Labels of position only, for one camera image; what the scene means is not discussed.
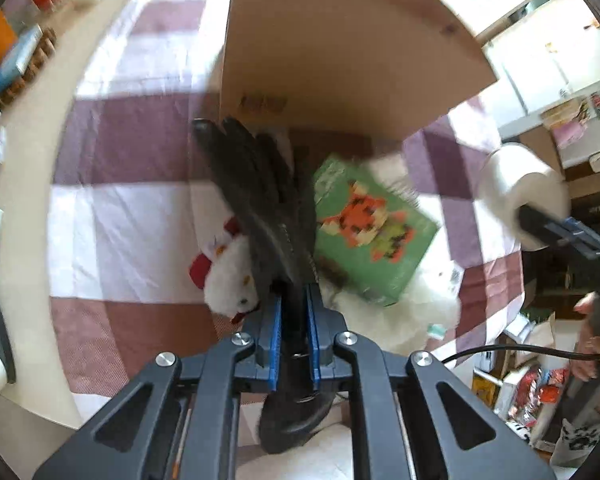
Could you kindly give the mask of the person right hand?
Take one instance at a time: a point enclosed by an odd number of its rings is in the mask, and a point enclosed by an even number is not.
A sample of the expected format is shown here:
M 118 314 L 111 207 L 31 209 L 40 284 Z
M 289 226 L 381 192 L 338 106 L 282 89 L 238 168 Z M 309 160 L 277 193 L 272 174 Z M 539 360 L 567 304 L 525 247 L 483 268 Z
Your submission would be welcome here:
M 576 345 L 576 351 L 578 353 L 600 353 L 600 336 L 595 336 L 593 334 L 590 324 L 590 317 L 594 310 L 596 299 L 596 293 L 589 292 L 582 299 L 580 299 L 573 308 L 573 310 L 585 316 L 580 328 L 578 342 Z M 582 380 L 582 382 L 588 382 L 589 380 L 597 377 L 597 364 L 598 361 L 571 361 L 570 370 L 574 377 Z M 600 412 L 600 404 L 598 404 L 597 411 Z

